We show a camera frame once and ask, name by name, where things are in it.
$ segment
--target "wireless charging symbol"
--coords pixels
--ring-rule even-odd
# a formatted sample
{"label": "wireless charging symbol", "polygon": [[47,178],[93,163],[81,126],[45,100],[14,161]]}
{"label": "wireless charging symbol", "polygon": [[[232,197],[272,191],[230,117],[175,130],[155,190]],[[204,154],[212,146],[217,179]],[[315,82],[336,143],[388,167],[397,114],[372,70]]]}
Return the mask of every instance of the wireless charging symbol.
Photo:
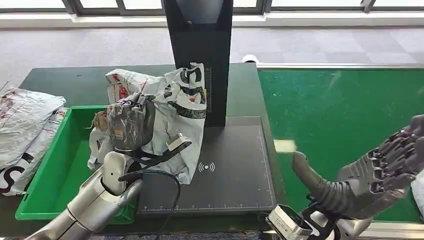
{"label": "wireless charging symbol", "polygon": [[211,172],[215,171],[215,163],[211,162],[209,164],[203,164],[202,162],[199,163],[198,169],[200,172],[203,172],[205,170],[209,170]]}

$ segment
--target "metal robotic arm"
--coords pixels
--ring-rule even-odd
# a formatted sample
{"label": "metal robotic arm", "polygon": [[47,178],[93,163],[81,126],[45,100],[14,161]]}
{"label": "metal robotic arm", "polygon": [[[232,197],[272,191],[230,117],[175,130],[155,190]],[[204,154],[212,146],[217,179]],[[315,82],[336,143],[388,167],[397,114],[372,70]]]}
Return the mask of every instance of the metal robotic arm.
{"label": "metal robotic arm", "polygon": [[103,166],[81,185],[67,208],[26,240],[83,240],[100,232],[142,188],[141,179],[128,187],[118,181],[124,175],[125,164],[123,154],[108,153]]}
{"label": "metal robotic arm", "polygon": [[316,173],[301,152],[293,153],[292,168],[308,188],[311,204],[295,217],[287,206],[278,206],[268,223],[284,238],[290,233],[294,239],[324,240],[334,233],[335,239],[355,239],[375,215],[406,196],[424,169],[424,115],[414,116],[379,147],[342,167],[335,182]]}
{"label": "metal robotic arm", "polygon": [[[179,133],[166,143],[162,155],[141,149],[153,137],[155,107],[151,100],[152,96],[136,92],[107,108],[108,133],[114,151],[106,154],[103,165],[80,186],[67,208],[26,240],[84,240],[99,233],[122,207],[139,195],[141,176],[154,171],[148,168],[170,160],[191,145],[190,139]],[[128,161],[130,158],[142,169],[126,172],[126,164],[133,162]],[[157,172],[175,178],[170,173]]]}

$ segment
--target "crumpled package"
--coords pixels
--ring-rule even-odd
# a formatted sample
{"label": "crumpled package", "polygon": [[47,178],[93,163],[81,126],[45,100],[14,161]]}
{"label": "crumpled package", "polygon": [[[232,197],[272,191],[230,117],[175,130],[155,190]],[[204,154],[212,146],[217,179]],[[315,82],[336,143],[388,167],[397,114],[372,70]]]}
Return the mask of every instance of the crumpled package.
{"label": "crumpled package", "polygon": [[0,193],[6,196],[25,194],[25,188],[36,174],[67,110],[62,107],[53,112],[20,160],[15,165],[0,170]]}
{"label": "crumpled package", "polygon": [[52,113],[66,103],[61,96],[11,87],[0,99],[0,169],[16,165]]}
{"label": "crumpled package", "polygon": [[[109,103],[114,104],[134,93],[155,96],[156,108],[152,140],[141,147],[150,154],[162,155],[166,142],[178,133],[192,144],[171,160],[149,169],[173,174],[181,184],[190,184],[196,171],[203,140],[206,118],[205,70],[202,63],[191,63],[192,68],[179,68],[164,76],[115,69],[106,74]],[[95,170],[104,156],[113,150],[107,132],[95,127],[90,134],[91,155],[88,167]]]}
{"label": "crumpled package", "polygon": [[420,172],[415,180],[411,182],[411,189],[421,216],[424,216],[424,171]]}

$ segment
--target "green plastic bin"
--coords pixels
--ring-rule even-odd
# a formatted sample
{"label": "green plastic bin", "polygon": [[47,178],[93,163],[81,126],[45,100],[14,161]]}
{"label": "green plastic bin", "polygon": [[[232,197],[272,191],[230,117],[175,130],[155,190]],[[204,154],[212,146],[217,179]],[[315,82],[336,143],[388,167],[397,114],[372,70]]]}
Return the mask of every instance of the green plastic bin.
{"label": "green plastic bin", "polygon": [[[17,220],[52,220],[92,174],[87,167],[92,120],[105,105],[72,106],[66,112],[50,148],[17,208]],[[122,208],[111,225],[134,222],[135,204]]]}

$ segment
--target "gray carpet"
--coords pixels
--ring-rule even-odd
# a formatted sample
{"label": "gray carpet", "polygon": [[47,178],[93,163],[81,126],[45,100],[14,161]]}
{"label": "gray carpet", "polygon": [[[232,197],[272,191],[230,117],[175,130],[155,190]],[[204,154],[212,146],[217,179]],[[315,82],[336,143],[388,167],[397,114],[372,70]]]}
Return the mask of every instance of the gray carpet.
{"label": "gray carpet", "polygon": [[[234,28],[231,62],[424,63],[424,29]],[[0,88],[32,68],[173,64],[166,28],[0,30]]]}

